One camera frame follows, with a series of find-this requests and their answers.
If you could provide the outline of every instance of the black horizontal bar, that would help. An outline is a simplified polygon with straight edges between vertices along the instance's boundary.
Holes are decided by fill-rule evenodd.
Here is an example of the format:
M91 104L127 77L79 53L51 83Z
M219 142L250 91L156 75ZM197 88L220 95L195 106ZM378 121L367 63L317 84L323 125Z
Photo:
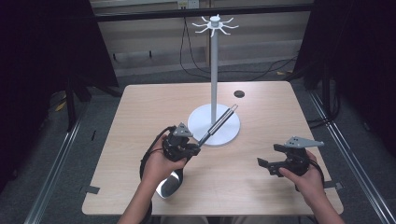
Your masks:
M278 5L267 7L219 7L219 8L196 8L196 9L178 9L165 11L148 11L134 13L106 13L95 14L93 17L74 17L74 18L57 18L61 21L136 21L166 18L184 18L184 17L201 17L223 15L241 15L241 14L261 14L261 13L279 13L279 12L298 12L312 11L314 4L299 5Z

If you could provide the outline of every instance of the round white base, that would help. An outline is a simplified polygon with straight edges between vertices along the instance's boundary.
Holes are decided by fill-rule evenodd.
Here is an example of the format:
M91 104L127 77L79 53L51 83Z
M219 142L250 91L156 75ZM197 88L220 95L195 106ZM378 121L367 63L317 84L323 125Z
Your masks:
M228 108L229 107L226 105L217 105L216 120L219 119ZM211 105L201 105L190 114L187 126L197 142L199 142L210 127L212 127L211 114ZM240 127L241 122L239 121L238 115L234 112L218 131L207 139L204 145L209 147L224 146L238 135Z

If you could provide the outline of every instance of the person's right hand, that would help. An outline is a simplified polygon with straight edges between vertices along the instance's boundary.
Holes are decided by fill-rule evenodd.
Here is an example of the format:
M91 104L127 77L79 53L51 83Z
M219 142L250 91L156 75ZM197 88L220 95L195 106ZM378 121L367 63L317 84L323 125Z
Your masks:
M317 158L310 151L307 150L306 154L310 160L317 161ZM286 168L279 168L279 172L297 186L308 206L312 206L312 202L326 197L320 172L313 165L310 164L308 171L302 176L298 176Z

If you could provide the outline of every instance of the white stand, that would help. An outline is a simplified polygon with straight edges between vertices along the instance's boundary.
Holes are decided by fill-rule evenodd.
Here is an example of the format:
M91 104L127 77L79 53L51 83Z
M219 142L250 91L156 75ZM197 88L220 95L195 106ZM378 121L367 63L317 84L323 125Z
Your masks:
M193 138L197 141L201 140L216 120L229 108L226 105L219 105L217 103L219 38L216 30L221 30L224 34L229 35L222 30L222 27L228 27L231 29L238 27L224 25L223 23L230 22L232 19L220 22L219 15L211 17L210 21L205 20L204 17L202 17L202 19L208 22L208 24L197 25L193 23L193 25L206 26L203 31L207 29L212 30L210 42L211 105L201 105L190 114L188 127L190 132L193 133ZM233 113L233 115L215 132L215 134L209 137L205 142L205 145L210 147L226 145L238 135L240 126L241 123L238 116Z

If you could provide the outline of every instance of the gray carpet floor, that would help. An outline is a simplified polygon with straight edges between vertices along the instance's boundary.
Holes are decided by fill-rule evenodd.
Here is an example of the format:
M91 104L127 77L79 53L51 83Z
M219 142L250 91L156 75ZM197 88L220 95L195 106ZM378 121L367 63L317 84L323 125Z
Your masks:
M219 81L250 81L260 73L247 71L266 71L269 63L239 64L223 66ZM292 70L293 63L281 68L282 71ZM209 77L197 69L189 70L191 74ZM281 80L285 75L275 72L259 77L257 81ZM115 90L122 92L127 85L146 83L182 83L208 82L209 78L187 74L185 71L163 72L139 76L119 77L120 87ZM301 79L290 82L307 120L318 119L309 93ZM92 100L81 103L76 100L77 111L86 108L79 114L81 123L71 150L67 155L61 175L53 190L40 223L116 223L119 216L86 216L81 212L85 193L81 188L89 186L96 163L99 160L106 141L111 122L116 113L120 98L112 97L105 92L90 88ZM56 103L63 97L61 92L51 98ZM350 103L341 96L341 108L336 124L342 131L351 150L360 161L362 167L371 178L380 194L384 197L392 211L396 210L396 158L383 147L375 133L368 132L363 125L364 120ZM49 117L44 122L39 137L29 159L19 171L19 177L8 182L0 195L0 223L23 223L34 201L43 186L50 168L62 146L67 129L66 108L55 111L49 108ZM370 201L363 192L357 179L349 169L336 143L325 126L312 129L316 140L325 142L320 152L335 182L341 182L339 189L341 201L345 207L342 214L346 223L381 223ZM284 223L298 223L297 217L283 217ZM302 223L312 223L304 217Z

